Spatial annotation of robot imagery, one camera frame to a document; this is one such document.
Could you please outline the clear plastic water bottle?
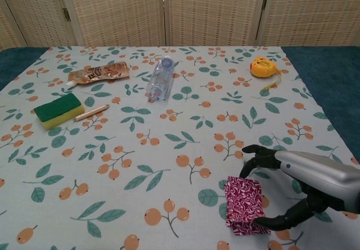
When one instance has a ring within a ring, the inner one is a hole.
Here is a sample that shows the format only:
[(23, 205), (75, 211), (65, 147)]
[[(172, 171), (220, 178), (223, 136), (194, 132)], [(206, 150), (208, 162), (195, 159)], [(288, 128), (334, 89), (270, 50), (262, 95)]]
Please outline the clear plastic water bottle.
[(165, 56), (156, 64), (152, 76), (146, 87), (146, 95), (149, 102), (165, 101), (168, 97), (175, 68), (174, 60)]

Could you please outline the green yellow sponge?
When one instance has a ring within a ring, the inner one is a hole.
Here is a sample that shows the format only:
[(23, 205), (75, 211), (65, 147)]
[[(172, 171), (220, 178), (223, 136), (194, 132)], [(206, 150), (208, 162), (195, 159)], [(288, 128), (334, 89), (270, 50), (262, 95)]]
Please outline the green yellow sponge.
[(50, 130), (83, 114), (84, 106), (73, 93), (69, 93), (59, 99), (34, 108), (34, 112), (44, 129)]

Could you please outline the pink patterned pouch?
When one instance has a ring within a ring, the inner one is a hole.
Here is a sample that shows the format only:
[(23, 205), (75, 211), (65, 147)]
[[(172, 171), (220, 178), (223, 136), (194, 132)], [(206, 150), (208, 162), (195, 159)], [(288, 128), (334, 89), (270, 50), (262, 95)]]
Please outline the pink patterned pouch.
[(258, 217), (265, 216), (259, 181), (228, 176), (224, 192), (227, 203), (227, 224), (250, 223)]

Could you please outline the light wooden pencil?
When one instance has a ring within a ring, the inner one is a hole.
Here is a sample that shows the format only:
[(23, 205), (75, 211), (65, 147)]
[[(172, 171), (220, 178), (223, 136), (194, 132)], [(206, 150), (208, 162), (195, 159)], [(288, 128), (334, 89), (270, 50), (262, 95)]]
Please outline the light wooden pencil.
[(75, 122), (78, 122), (78, 121), (80, 121), (80, 120), (86, 119), (87, 117), (90, 117), (91, 115), (95, 115), (95, 114), (97, 114), (97, 113), (99, 113), (99, 112), (102, 112), (102, 111), (108, 109), (109, 107), (110, 107), (109, 104), (106, 104), (106, 105), (103, 105), (103, 106), (99, 106), (99, 107), (97, 107), (97, 108), (95, 108), (95, 109), (93, 109), (93, 110), (91, 110), (91, 111), (87, 111), (87, 112), (85, 112), (85, 113), (83, 113), (83, 114), (81, 114), (81, 115), (76, 116), (76, 117), (74, 118), (74, 121), (75, 121)]

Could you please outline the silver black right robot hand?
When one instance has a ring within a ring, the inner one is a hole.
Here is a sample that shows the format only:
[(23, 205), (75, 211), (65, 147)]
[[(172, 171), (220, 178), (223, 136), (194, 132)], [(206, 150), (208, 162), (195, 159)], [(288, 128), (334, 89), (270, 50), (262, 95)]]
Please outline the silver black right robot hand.
[(360, 169), (335, 162), (323, 155), (301, 151), (269, 149), (257, 144), (242, 148), (254, 154), (240, 174), (246, 178), (257, 167), (280, 169), (297, 180), (306, 197), (290, 207), (284, 215), (258, 217), (255, 224), (272, 231), (296, 227), (328, 208), (360, 214)]

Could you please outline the orange foil snack pouch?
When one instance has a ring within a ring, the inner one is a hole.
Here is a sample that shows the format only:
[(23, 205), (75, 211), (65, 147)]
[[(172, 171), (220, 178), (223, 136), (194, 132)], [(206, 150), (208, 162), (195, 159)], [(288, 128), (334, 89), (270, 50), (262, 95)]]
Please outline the orange foil snack pouch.
[(129, 68), (125, 62), (116, 62), (104, 66), (84, 68), (68, 75), (66, 86), (73, 88), (78, 84), (89, 84), (102, 80), (129, 78)]

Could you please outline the floral leaf berry tablecloth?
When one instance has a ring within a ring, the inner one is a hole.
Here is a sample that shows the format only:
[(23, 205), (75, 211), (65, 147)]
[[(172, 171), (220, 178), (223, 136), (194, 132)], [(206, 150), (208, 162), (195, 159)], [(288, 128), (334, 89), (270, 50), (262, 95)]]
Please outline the floral leaf berry tablecloth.
[[(156, 64), (175, 62), (165, 101)], [(273, 61), (277, 80), (250, 73)], [(129, 78), (68, 88), (77, 70), (125, 62)], [(34, 108), (73, 93), (86, 119), (45, 130)], [(224, 185), (244, 146), (360, 168), (280, 47), (77, 47), (0, 51), (0, 250), (360, 250), (360, 216), (327, 209), (299, 226), (239, 236)]]

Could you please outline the woven bamboo screen panel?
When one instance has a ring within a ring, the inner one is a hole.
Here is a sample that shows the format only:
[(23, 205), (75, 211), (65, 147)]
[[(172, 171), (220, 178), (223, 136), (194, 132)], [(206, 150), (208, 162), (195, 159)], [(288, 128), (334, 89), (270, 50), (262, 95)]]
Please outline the woven bamboo screen panel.
[(252, 46), (263, 0), (164, 0), (168, 46)]
[(26, 47), (26, 41), (5, 0), (0, 0), (0, 51)]
[(29, 47), (76, 45), (63, 0), (5, 0)]
[(360, 0), (267, 0), (262, 46), (360, 46)]
[(163, 46), (163, 0), (63, 0), (78, 46)]

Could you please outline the yellow tape measure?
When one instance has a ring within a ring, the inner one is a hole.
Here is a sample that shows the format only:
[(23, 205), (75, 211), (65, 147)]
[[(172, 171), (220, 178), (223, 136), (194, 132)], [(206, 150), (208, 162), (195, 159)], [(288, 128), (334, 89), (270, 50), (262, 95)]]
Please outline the yellow tape measure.
[(270, 78), (277, 75), (277, 80), (263, 88), (264, 91), (268, 91), (273, 86), (280, 83), (282, 74), (279, 71), (277, 65), (264, 57), (256, 57), (254, 61), (250, 63), (250, 73), (257, 78)]

